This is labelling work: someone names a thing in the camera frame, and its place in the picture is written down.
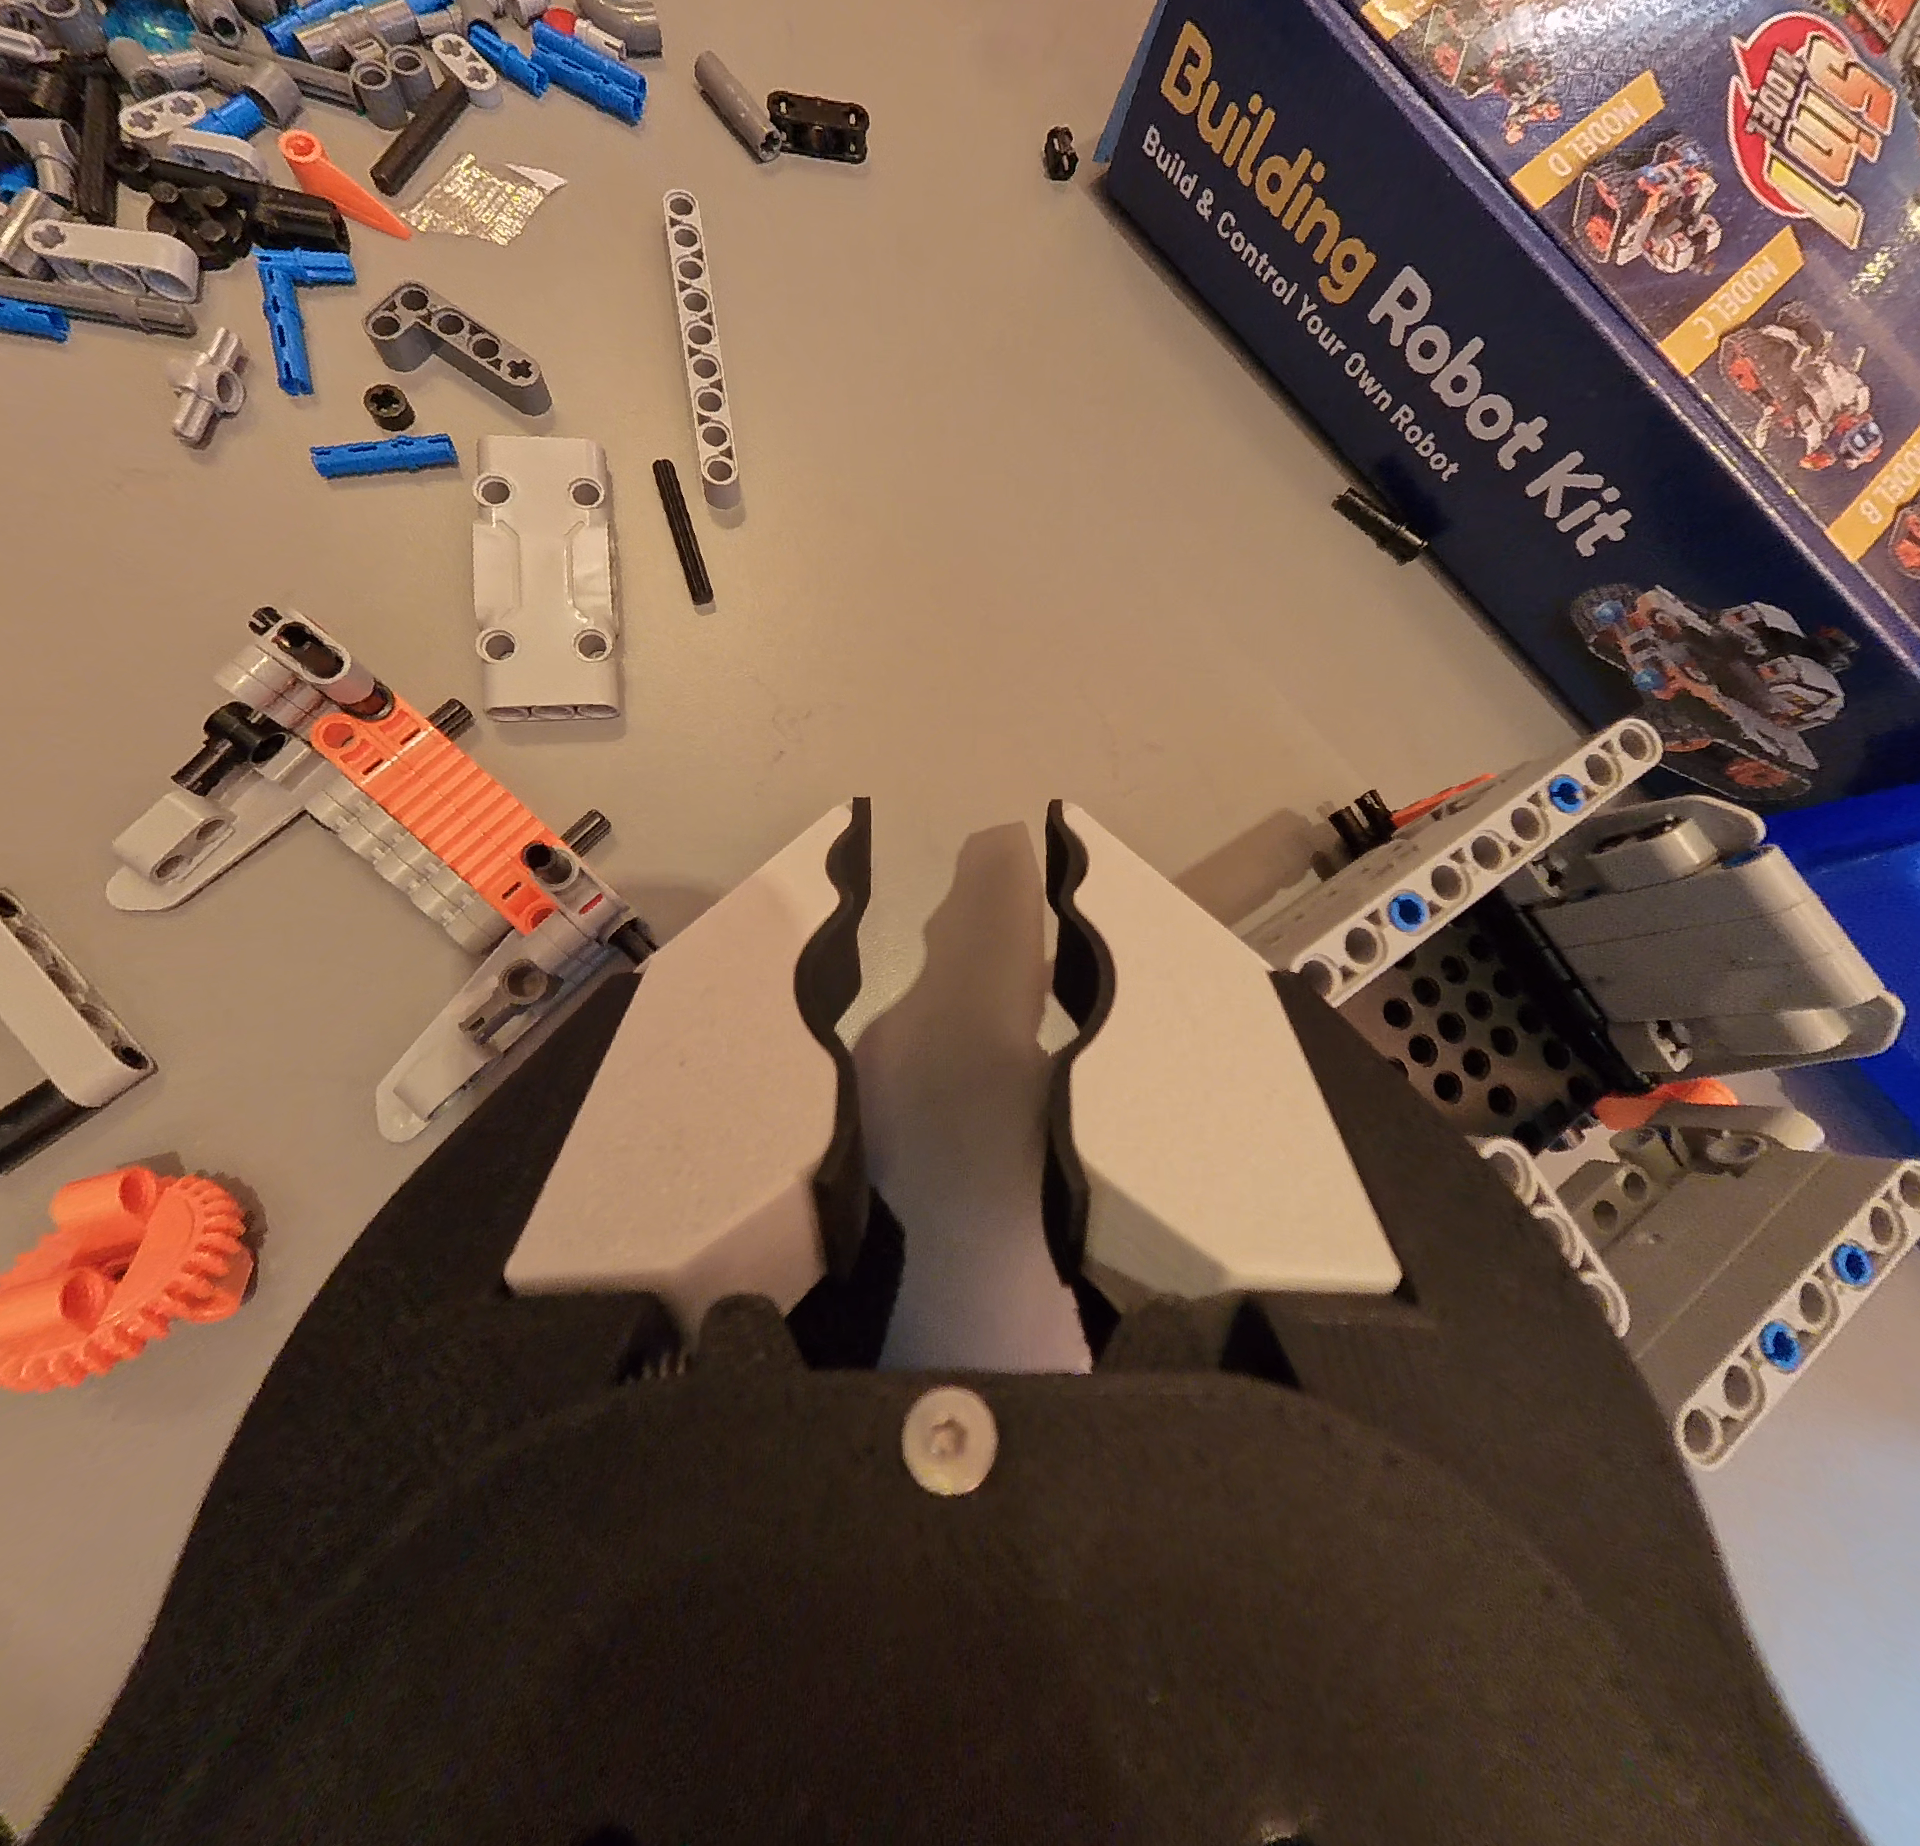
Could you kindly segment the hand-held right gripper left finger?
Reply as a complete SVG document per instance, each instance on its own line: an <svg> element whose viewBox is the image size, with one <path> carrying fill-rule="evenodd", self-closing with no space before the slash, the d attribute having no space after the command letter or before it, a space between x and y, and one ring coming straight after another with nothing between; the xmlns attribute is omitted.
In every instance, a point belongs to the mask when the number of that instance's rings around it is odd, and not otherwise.
<svg viewBox="0 0 1920 1846"><path fill-rule="evenodd" d="M521 1295L639 1291L692 1342L767 1297L811 1363L870 1368L905 1234L875 1202L855 1064L873 803L829 808L653 955L507 1268Z"/></svg>

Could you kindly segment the orange gear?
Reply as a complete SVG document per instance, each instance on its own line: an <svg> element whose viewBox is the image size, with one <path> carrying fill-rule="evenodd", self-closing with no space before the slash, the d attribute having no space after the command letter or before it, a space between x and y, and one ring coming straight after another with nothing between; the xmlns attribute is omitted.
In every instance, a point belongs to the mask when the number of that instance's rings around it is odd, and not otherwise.
<svg viewBox="0 0 1920 1846"><path fill-rule="evenodd" d="M125 1167L63 1186L50 1216L2 1278L9 1392L79 1384L176 1323L226 1320L253 1278L246 1216L206 1178Z"/></svg>

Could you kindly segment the long grey holed beam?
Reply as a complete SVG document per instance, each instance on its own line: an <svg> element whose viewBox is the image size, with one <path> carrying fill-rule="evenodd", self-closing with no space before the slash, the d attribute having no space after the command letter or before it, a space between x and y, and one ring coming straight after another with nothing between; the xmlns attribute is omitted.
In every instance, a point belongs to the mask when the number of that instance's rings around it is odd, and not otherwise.
<svg viewBox="0 0 1920 1846"><path fill-rule="evenodd" d="M689 188L663 197L665 237L676 280L677 331L692 413L697 471L707 505L734 515L741 476L734 440L725 354L707 277L707 241L699 201Z"/></svg>

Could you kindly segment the pile of building pieces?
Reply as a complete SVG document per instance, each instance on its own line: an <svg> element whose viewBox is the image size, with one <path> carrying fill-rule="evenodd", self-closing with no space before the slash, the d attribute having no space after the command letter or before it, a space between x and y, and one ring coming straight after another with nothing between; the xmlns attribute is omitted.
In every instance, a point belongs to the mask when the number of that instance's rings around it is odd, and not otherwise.
<svg viewBox="0 0 1920 1846"><path fill-rule="evenodd" d="M353 287L361 232L504 84L637 127L660 12L626 39L575 0L2 0L4 336L79 319L192 339L251 263L283 394L308 396L301 301Z"/></svg>

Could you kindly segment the partly built robot model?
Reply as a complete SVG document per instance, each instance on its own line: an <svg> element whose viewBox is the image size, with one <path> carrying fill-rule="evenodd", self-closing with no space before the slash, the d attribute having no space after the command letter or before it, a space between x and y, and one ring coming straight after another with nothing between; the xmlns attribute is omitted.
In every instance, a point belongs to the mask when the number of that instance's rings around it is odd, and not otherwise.
<svg viewBox="0 0 1920 1846"><path fill-rule="evenodd" d="M1635 716L1395 818L1238 935L1469 1134L1561 1243L1666 1413L1724 1465L1917 1245L1917 1163L1789 1108L1674 1094L1877 1054L1903 1006L1764 818L1629 801Z"/></svg>

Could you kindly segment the grey rectangular panel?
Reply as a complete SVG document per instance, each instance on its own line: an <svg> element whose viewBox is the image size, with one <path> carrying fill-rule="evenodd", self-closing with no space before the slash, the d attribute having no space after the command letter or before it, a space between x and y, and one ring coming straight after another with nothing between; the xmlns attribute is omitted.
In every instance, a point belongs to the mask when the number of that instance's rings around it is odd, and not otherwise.
<svg viewBox="0 0 1920 1846"><path fill-rule="evenodd" d="M477 443L471 598L495 721L620 716L611 479L598 442Z"/></svg>

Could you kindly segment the black axle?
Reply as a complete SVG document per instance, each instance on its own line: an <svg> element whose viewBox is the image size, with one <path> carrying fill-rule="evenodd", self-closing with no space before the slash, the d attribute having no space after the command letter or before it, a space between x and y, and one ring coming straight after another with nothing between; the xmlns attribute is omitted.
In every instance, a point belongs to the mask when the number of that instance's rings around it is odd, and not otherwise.
<svg viewBox="0 0 1920 1846"><path fill-rule="evenodd" d="M714 588L707 574L707 562L699 545L677 467L668 459L653 459L651 473L692 607L697 610L714 610Z"/></svg>

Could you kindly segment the short black pin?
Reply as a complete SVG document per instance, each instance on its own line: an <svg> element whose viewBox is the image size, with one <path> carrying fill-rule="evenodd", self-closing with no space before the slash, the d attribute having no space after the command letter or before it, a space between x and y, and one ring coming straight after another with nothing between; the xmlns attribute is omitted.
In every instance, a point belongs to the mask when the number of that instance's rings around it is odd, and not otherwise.
<svg viewBox="0 0 1920 1846"><path fill-rule="evenodd" d="M1365 484L1341 488L1334 511L1393 562L1414 562L1427 548L1427 539Z"/></svg>

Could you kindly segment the grey crank beam black pins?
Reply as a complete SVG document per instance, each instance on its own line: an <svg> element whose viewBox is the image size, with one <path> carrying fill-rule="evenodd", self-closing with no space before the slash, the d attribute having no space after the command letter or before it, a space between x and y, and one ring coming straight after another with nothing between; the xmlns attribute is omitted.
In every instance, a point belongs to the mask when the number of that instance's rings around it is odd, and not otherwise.
<svg viewBox="0 0 1920 1846"><path fill-rule="evenodd" d="M2 1023L41 1073L35 1088L2 1107L4 1172L157 1073L14 891L2 891Z"/></svg>

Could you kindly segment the blue plastic bin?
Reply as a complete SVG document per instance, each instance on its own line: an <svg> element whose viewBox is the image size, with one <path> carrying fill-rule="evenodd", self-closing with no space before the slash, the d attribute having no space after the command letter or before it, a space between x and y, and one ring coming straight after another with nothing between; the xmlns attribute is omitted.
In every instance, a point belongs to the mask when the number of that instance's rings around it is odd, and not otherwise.
<svg viewBox="0 0 1920 1846"><path fill-rule="evenodd" d="M1854 1070L1903 1116L1899 1134L1917 1148L1918 787L1775 812L1769 833L1789 853L1886 989L1905 1004L1897 1041Z"/></svg>

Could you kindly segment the dark grey angled beam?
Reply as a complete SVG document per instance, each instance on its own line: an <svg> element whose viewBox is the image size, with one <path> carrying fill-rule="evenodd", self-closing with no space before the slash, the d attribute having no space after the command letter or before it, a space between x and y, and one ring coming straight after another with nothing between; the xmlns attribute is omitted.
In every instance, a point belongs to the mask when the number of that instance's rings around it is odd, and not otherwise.
<svg viewBox="0 0 1920 1846"><path fill-rule="evenodd" d="M435 355L527 419L554 405L531 354L420 280L401 280L371 306L362 325L392 371L417 371Z"/></svg>

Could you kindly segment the light grey axle connector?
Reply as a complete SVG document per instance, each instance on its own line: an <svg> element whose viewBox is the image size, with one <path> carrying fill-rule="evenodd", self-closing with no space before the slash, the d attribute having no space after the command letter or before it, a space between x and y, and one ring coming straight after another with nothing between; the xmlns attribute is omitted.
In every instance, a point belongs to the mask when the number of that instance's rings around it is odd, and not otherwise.
<svg viewBox="0 0 1920 1846"><path fill-rule="evenodd" d="M216 329L206 345L167 367L176 396L173 435L189 448L204 448L224 419L246 403L248 351L233 329Z"/></svg>

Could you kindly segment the small clear plastic piece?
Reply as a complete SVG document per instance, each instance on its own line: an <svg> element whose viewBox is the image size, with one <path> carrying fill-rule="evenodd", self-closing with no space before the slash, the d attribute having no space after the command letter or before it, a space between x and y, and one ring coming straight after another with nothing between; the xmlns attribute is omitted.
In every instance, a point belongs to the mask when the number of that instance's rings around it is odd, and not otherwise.
<svg viewBox="0 0 1920 1846"><path fill-rule="evenodd" d="M563 186L566 178L559 174L515 162L484 162L466 152L401 213L401 218L417 233L481 237L507 246Z"/></svg>

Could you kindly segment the black angled connector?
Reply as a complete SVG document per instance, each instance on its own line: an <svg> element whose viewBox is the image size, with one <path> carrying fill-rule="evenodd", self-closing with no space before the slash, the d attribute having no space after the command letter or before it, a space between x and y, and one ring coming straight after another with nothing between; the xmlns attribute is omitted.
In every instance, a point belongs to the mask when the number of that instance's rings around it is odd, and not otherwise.
<svg viewBox="0 0 1920 1846"><path fill-rule="evenodd" d="M866 162L873 117L866 104L797 91L766 96L781 152L821 162Z"/></svg>

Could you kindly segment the dark grey tube connector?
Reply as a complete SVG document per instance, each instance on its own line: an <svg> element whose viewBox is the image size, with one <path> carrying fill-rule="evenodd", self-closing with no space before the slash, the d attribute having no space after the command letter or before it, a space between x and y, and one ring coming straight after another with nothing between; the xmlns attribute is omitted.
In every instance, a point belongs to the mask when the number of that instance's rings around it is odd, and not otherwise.
<svg viewBox="0 0 1920 1846"><path fill-rule="evenodd" d="M782 152L781 129L767 113L766 101L757 98L738 74L714 54L705 50L692 62L692 77L734 138L759 162L770 162Z"/></svg>

